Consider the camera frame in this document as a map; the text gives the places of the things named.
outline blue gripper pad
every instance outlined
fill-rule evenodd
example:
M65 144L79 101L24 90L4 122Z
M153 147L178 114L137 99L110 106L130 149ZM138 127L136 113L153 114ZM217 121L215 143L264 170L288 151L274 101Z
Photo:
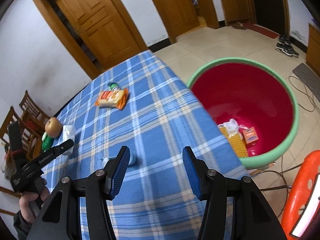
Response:
M111 200L119 194L124 175L128 168L129 160L130 150L127 146L122 146L106 177L106 185L110 185L111 182L109 192Z
M197 199L200 200L202 199L202 191L201 191L202 170L190 146L184 147L182 151L182 160L183 160L184 168L186 169L186 172L188 175L192 192L197 197Z

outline green rim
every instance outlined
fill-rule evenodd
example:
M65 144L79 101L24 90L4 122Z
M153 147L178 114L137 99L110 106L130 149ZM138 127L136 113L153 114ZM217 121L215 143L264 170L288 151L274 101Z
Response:
M299 125L299 110L298 110L298 103L297 100L289 87L289 85L284 81L284 79L275 71L270 69L268 66L263 65L257 61L246 59L246 58L239 58L239 57L228 57L228 58L221 58L214 60L201 68L199 68L193 76L189 79L187 86L188 88L192 88L193 84L196 82L196 80L208 69L215 67L217 65L221 65L224 63L246 63L255 67L258 67L270 75L274 76L282 85L283 87L287 90L288 95L291 98L292 106L293 106L293 122L292 122L292 127L287 135L287 137L280 143L276 148L272 149L269 152L266 152L264 154L254 156L254 157L243 157L239 158L241 163L247 168L247 169L256 169L263 167L265 165L268 165L278 158L280 158L290 147L292 144L295 136L297 135L298 131L298 125Z

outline human hand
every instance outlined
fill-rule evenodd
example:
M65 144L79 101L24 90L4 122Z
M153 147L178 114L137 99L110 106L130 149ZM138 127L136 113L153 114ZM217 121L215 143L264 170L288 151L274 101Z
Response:
M45 179L43 179L43 183L47 185L47 181ZM49 195L50 193L48 188L44 187L44 190L40 194L41 200L45 201ZM29 207L29 202L34 201L37 198L38 198L38 194L34 192L25 191L21 194L21 198L19 200L20 212L21 212L21 216L27 223L32 224L36 220L33 212Z

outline gray mat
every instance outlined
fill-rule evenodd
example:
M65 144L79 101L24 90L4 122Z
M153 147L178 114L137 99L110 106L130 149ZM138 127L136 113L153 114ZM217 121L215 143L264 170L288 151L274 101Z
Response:
M320 102L320 78L303 63L297 66L293 73L305 83Z

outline black sleeve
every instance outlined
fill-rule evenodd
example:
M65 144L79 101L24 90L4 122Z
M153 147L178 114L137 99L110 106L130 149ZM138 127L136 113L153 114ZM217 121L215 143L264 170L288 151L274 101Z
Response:
M20 211L13 217L13 226L17 230L19 240L26 240L31 224L23 219Z

